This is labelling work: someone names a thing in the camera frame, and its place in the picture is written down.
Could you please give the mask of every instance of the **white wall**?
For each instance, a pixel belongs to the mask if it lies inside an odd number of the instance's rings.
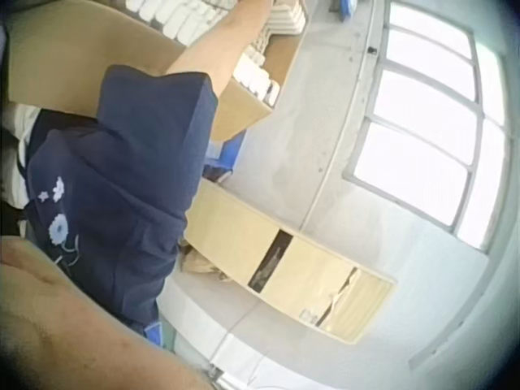
[[[502,54],[509,53],[509,43],[501,30],[501,13],[495,3],[416,3],[459,20],[475,30],[480,41]],[[360,2],[357,14],[347,24],[338,24],[336,17],[328,13],[328,2],[316,6],[279,106],[271,117],[250,129],[236,171],[224,185],[260,210],[300,227],[323,179],[349,105],[354,104],[340,153],[304,231],[345,256],[390,275],[398,283],[392,300],[361,344],[340,349],[337,355],[338,362],[345,362],[348,367],[348,375],[337,374],[336,382],[345,380],[348,388],[381,390],[406,382],[405,372],[410,367],[417,370],[432,352],[443,345],[448,348],[445,345],[449,337],[479,303],[505,256],[518,212],[518,186],[515,187],[513,178],[507,212],[498,228],[499,244],[486,256],[409,211],[342,179],[362,121],[375,65],[375,59],[369,57],[365,71],[359,74],[370,19],[369,4]],[[382,7],[378,7],[372,46],[379,46],[382,15]],[[359,95],[352,102],[358,77]],[[313,349],[309,346],[305,358],[317,366],[330,366],[331,359],[324,363],[314,358]],[[383,387],[371,387],[377,379],[364,366],[368,361],[383,367],[386,375],[381,377],[387,380]]]

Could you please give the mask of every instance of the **window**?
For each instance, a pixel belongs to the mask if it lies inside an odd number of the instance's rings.
[[[383,42],[346,177],[484,250],[509,150],[500,60],[396,2]]]

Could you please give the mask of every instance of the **white paper stack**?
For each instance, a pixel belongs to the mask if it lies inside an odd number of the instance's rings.
[[[223,19],[236,3],[236,0],[126,0],[126,7],[139,19],[158,24],[165,36],[190,46]],[[275,105],[280,86],[262,69],[269,38],[273,34],[301,33],[305,23],[300,0],[277,0],[266,27],[247,47],[233,72],[239,83],[270,106]]]

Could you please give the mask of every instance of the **beige panel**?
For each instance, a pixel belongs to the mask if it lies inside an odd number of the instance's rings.
[[[11,18],[9,31],[10,100],[90,117],[96,115],[110,65],[158,76],[184,50],[140,21],[85,0],[21,12]],[[270,107],[232,81],[219,99],[211,138],[227,140],[270,113]]]
[[[186,240],[244,286],[279,231],[273,220],[207,180],[202,180],[187,218]]]
[[[358,342],[392,288],[391,282],[358,271],[321,328],[347,343]]]
[[[260,296],[287,315],[316,323],[352,269],[344,259],[294,237]]]

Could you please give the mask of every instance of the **window pane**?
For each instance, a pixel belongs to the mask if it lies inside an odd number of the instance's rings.
[[[479,167],[474,178],[466,212],[458,236],[481,248],[488,231],[504,169],[505,136],[493,123],[484,120]]]
[[[477,55],[482,79],[484,112],[498,124],[504,124],[504,91],[498,58],[486,46],[480,44],[477,44]]]
[[[466,33],[433,16],[393,3],[390,24],[419,33],[471,58],[470,40]]]
[[[473,67],[442,47],[405,32],[388,32],[387,58],[475,99]]]
[[[383,71],[374,113],[439,146],[470,165],[476,114],[420,81]]]
[[[371,123],[354,175],[451,225],[467,171],[424,142]]]

